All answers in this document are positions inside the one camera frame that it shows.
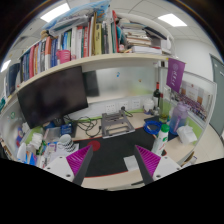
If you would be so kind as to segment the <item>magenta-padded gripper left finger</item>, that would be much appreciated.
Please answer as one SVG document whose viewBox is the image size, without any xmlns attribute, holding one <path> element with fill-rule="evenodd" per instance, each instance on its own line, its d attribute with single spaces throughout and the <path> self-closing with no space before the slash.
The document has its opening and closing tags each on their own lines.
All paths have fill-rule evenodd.
<svg viewBox="0 0 224 224">
<path fill-rule="evenodd" d="M 67 157 L 58 156 L 44 170 L 81 186 L 92 156 L 93 148 L 88 145 Z"/>
</svg>

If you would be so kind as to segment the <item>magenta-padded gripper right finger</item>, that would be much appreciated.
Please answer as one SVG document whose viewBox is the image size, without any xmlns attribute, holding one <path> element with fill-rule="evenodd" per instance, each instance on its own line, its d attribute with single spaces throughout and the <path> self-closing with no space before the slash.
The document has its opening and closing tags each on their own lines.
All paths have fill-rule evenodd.
<svg viewBox="0 0 224 224">
<path fill-rule="evenodd" d="M 136 145 L 134 148 L 141 176 L 145 185 L 177 172 L 181 167 L 168 156 L 158 156 Z"/>
</svg>

